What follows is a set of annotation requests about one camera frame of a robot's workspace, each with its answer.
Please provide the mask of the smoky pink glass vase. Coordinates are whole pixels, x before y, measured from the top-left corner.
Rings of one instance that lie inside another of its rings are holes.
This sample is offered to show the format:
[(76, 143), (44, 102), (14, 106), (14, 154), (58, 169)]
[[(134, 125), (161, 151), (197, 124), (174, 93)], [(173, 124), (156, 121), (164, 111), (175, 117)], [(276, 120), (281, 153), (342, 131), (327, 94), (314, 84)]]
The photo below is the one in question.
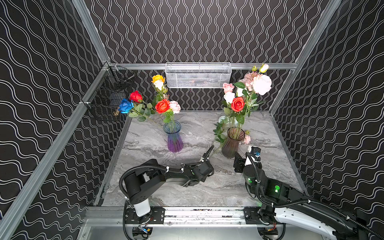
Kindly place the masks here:
[(245, 132), (241, 128), (229, 128), (227, 131), (227, 138), (222, 146), (222, 154), (232, 159), (235, 157), (235, 153), (239, 149), (240, 142), (245, 138)]

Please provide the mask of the light pink carnation spray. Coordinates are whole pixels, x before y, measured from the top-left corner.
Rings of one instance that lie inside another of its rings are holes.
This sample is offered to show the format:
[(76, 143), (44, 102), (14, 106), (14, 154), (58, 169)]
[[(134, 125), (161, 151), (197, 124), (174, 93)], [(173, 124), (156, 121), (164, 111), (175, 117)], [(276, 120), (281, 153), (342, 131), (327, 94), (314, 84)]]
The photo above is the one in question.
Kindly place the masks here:
[(243, 138), (243, 143), (245, 145), (248, 145), (250, 142), (251, 142), (250, 131), (245, 131), (245, 136)]

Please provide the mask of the blue purple glass vase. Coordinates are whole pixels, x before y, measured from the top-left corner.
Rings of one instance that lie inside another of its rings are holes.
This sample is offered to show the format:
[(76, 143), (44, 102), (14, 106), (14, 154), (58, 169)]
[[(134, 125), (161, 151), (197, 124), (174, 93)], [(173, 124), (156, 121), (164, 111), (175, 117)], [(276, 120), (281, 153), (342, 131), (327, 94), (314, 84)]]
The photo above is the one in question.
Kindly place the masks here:
[(181, 129), (182, 129), (182, 126), (178, 121), (166, 123), (163, 127), (164, 132), (168, 136), (168, 139), (167, 139), (168, 149), (172, 153), (178, 153), (184, 147), (184, 143), (180, 135)]

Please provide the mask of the pale pink flower spray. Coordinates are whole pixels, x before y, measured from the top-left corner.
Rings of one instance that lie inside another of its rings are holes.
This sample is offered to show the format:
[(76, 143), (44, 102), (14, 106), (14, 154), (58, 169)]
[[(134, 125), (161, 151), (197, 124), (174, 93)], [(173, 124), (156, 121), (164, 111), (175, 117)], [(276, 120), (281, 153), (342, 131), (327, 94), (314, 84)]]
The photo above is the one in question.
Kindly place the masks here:
[(170, 101), (170, 108), (169, 108), (169, 117), (170, 117), (170, 129), (174, 131), (175, 128), (175, 114), (179, 114), (181, 111), (181, 106), (176, 101)]

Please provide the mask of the orange red rose stem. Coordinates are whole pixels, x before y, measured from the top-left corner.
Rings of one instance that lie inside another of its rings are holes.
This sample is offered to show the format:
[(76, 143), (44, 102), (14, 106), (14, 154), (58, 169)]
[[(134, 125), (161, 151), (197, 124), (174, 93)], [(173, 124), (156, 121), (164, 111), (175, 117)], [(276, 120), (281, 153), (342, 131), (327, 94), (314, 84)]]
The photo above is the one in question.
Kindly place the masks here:
[(235, 121), (237, 121), (237, 126), (240, 127), (245, 122), (245, 113), (244, 113), (245, 101), (242, 97), (237, 97), (233, 99), (231, 103), (231, 126), (235, 127)]

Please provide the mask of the pink flower spray stem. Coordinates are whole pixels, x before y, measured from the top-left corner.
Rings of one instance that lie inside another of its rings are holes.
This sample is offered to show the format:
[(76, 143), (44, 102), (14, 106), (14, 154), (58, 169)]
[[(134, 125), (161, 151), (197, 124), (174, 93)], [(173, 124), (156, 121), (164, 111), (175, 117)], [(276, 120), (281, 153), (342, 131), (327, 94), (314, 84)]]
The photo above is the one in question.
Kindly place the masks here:
[(226, 116), (230, 118), (231, 126), (231, 103), (234, 98), (242, 97), (245, 101), (244, 113), (245, 117), (249, 117), (251, 112), (256, 111), (263, 104), (259, 100), (259, 97), (264, 96), (272, 89), (272, 80), (266, 75), (267, 70), (270, 68), (269, 65), (263, 64), (261, 67), (254, 66), (252, 70), (245, 74), (242, 80), (239, 80), (233, 84), (224, 83), (224, 112)]

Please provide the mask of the cream bud flower stem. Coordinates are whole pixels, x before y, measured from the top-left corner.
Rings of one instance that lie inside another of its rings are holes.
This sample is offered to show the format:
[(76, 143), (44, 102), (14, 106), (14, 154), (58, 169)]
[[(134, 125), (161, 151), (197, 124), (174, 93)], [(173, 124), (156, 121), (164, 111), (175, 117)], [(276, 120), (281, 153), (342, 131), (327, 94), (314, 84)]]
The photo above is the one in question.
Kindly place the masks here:
[(155, 86), (155, 89), (156, 89), (156, 97), (155, 97), (155, 101), (156, 102), (159, 102), (159, 101), (162, 101), (162, 100), (168, 100), (169, 99), (169, 96), (168, 96), (168, 89), (165, 85), (165, 80), (157, 80), (154, 82), (154, 86)]

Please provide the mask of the blue rose stem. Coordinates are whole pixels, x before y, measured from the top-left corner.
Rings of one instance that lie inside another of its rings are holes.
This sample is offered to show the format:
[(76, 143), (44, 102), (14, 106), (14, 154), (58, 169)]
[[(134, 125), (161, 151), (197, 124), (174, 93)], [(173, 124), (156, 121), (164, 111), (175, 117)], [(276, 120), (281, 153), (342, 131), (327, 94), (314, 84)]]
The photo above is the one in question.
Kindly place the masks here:
[(141, 100), (136, 103), (132, 100), (123, 99), (118, 106), (116, 113), (127, 115), (132, 119), (137, 119), (139, 122), (145, 122), (155, 114), (155, 111), (153, 110), (151, 104), (146, 104)]

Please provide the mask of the yellow rose stem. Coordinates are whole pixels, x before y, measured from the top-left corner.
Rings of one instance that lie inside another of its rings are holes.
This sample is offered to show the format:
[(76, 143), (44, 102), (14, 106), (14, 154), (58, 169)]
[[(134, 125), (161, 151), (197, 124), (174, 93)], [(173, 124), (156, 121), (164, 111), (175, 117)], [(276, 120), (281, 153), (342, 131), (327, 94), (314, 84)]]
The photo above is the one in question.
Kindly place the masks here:
[(162, 75), (155, 75), (152, 77), (152, 83), (155, 83), (157, 81), (161, 81), (162, 83), (165, 82), (165, 78)]

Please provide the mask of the white flower spray stem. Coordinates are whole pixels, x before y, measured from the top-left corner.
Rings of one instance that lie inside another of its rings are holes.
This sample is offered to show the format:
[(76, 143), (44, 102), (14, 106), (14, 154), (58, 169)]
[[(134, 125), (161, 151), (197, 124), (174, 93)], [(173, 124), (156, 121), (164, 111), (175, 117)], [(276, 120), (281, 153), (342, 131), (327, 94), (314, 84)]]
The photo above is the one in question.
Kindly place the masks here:
[(214, 142), (218, 143), (219, 146), (214, 149), (211, 157), (213, 157), (219, 150), (221, 150), (221, 148), (226, 143), (228, 136), (225, 131), (229, 129), (229, 123), (230, 118), (228, 116), (220, 116), (218, 121), (215, 123), (216, 128), (213, 130), (215, 136)]

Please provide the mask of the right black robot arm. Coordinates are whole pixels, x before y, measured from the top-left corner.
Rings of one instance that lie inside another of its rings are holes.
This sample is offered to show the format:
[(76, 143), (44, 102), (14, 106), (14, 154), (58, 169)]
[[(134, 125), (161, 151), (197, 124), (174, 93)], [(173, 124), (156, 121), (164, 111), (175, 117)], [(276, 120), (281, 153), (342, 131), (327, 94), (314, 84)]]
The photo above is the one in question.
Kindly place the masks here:
[(235, 153), (235, 172), (245, 179), (248, 194), (261, 202), (255, 213), (245, 210), (252, 224), (296, 226), (328, 240), (367, 240), (384, 237), (367, 226), (363, 212), (348, 213), (319, 202), (289, 184), (268, 178), (262, 169), (260, 149), (253, 148), (245, 158)]

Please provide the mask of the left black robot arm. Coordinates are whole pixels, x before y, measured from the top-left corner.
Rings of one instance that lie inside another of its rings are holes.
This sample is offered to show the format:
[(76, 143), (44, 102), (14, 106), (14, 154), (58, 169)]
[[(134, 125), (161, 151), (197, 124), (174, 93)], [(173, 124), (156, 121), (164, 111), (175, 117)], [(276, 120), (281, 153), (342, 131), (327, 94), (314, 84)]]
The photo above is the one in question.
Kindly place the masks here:
[(182, 164), (179, 169), (160, 165), (156, 159), (150, 159), (125, 171), (119, 179), (119, 188), (127, 198), (126, 203), (135, 209), (139, 218), (147, 217), (152, 211), (149, 197), (164, 184), (193, 187), (205, 182), (214, 174), (214, 167), (209, 160), (213, 149), (214, 146), (211, 146), (199, 162)]

